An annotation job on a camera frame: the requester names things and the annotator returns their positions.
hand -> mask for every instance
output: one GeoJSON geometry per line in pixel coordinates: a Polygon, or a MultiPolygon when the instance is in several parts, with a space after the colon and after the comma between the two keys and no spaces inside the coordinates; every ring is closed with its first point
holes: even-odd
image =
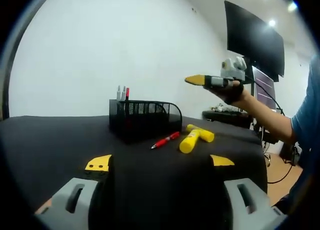
{"type": "Polygon", "coordinates": [[[234,80],[233,86],[229,88],[211,87],[205,89],[222,99],[226,104],[243,109],[245,100],[248,96],[251,96],[251,94],[246,89],[243,87],[240,88],[239,86],[240,82],[234,80]]]}

cable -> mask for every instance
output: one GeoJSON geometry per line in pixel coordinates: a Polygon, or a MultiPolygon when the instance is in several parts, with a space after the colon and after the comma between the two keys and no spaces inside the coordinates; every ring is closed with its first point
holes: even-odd
{"type": "MultiPolygon", "coordinates": [[[[261,86],[259,83],[257,83],[257,82],[256,82],[254,79],[252,79],[251,77],[249,77],[249,76],[247,76],[247,75],[245,75],[245,76],[246,76],[249,80],[251,80],[251,81],[253,81],[255,84],[257,84],[257,85],[275,102],[275,104],[276,104],[276,105],[278,106],[278,108],[280,109],[281,114],[282,114],[283,116],[286,116],[285,113],[284,113],[284,111],[282,110],[282,108],[281,108],[280,105],[278,104],[278,102],[274,99],[273,96],[271,96],[271,95],[265,90],[265,88],[264,88],[263,86],[261,86]]],[[[292,163],[293,163],[294,161],[295,161],[295,152],[293,151],[292,163]]],[[[277,184],[277,183],[280,183],[283,179],[285,179],[285,178],[288,176],[288,174],[290,173],[292,167],[293,167],[293,164],[291,164],[288,172],[286,173],[286,175],[284,175],[283,178],[281,178],[281,179],[278,180],[278,181],[268,182],[268,184],[277,184]]]]}

person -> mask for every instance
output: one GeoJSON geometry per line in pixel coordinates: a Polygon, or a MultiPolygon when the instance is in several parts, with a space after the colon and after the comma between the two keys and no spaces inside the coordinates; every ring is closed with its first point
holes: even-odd
{"type": "MultiPolygon", "coordinates": [[[[233,88],[241,86],[233,81],[233,88]]],[[[226,100],[231,91],[208,89],[222,100],[226,100]]],[[[279,140],[293,145],[299,143],[302,151],[310,151],[307,164],[289,194],[276,206],[289,217],[283,223],[298,228],[313,229],[320,205],[320,58],[314,56],[309,65],[306,96],[294,117],[289,118],[276,113],[256,100],[242,86],[242,93],[231,105],[245,110],[279,140]]]]}

wooden floor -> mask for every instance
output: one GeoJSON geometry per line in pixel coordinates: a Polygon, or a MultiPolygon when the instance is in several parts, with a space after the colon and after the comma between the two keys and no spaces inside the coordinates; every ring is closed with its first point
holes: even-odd
{"type": "MultiPolygon", "coordinates": [[[[267,167],[268,182],[276,182],[287,174],[290,164],[285,164],[283,160],[276,154],[271,155],[271,165],[267,167]]],[[[268,184],[268,196],[271,206],[277,203],[283,196],[287,195],[290,188],[297,181],[302,172],[299,166],[293,166],[290,173],[284,180],[275,184],[268,184]]]]}

ceiling light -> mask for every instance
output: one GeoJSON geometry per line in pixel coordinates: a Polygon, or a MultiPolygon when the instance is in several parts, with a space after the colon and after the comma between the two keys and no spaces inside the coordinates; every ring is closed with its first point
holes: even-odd
{"type": "Polygon", "coordinates": [[[297,9],[297,7],[298,7],[297,4],[294,1],[292,1],[288,6],[288,11],[293,12],[294,10],[297,9]]]}
{"type": "Polygon", "coordinates": [[[269,21],[269,25],[271,26],[271,27],[274,27],[275,25],[276,25],[276,21],[275,20],[270,20],[269,21]]]}

